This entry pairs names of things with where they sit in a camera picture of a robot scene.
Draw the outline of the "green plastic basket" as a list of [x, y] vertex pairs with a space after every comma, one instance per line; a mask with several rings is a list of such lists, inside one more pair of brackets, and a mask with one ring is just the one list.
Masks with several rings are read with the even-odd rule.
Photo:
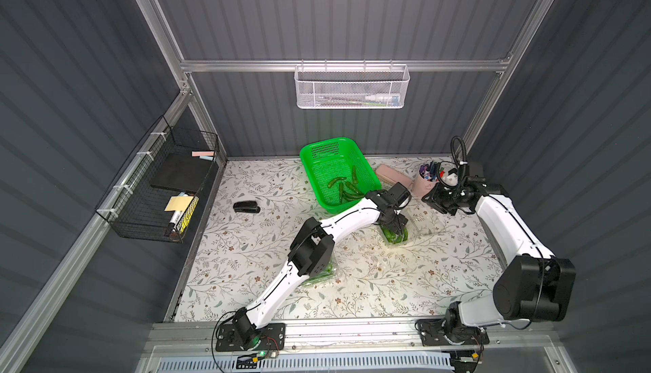
[[339, 203], [337, 189], [327, 187], [327, 183], [334, 177], [349, 177], [352, 166], [357, 168], [358, 188], [364, 194], [381, 189], [381, 182], [375, 171], [371, 168], [356, 142], [350, 138], [338, 137], [314, 142], [303, 147], [299, 157], [317, 202], [333, 215], [344, 212], [360, 200]]

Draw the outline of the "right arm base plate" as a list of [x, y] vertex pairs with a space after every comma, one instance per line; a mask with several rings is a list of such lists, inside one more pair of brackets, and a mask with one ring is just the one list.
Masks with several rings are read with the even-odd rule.
[[422, 345], [426, 347], [490, 344], [485, 330], [463, 325], [453, 327], [444, 318], [417, 320], [415, 330], [419, 334]]

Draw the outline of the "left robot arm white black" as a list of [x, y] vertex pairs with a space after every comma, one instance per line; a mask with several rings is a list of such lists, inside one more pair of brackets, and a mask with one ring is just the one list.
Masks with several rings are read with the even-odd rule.
[[366, 193], [351, 208], [325, 220], [306, 220], [293, 239], [288, 258], [279, 274], [250, 305], [232, 317], [235, 335], [246, 350], [257, 346], [263, 330], [291, 293], [308, 279], [322, 273], [334, 249], [357, 230], [379, 225], [396, 234], [405, 229], [407, 219], [401, 211], [411, 200], [410, 191], [400, 183], [388, 190]]

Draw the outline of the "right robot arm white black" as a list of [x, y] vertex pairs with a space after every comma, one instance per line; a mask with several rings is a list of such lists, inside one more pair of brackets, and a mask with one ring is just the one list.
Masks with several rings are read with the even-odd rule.
[[443, 215], [477, 215], [503, 273], [490, 295], [449, 305], [441, 327], [452, 344], [481, 337], [487, 327], [566, 317], [576, 280], [576, 267], [557, 257], [534, 234], [517, 212], [510, 196], [499, 184], [470, 176], [469, 163], [456, 164], [455, 184], [438, 178], [422, 198]]

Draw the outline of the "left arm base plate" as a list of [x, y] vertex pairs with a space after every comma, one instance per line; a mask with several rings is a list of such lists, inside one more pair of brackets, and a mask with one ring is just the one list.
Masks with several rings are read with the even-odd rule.
[[280, 351], [285, 347], [287, 325], [271, 323], [261, 329], [240, 329], [232, 323], [220, 325], [215, 334], [216, 352]]

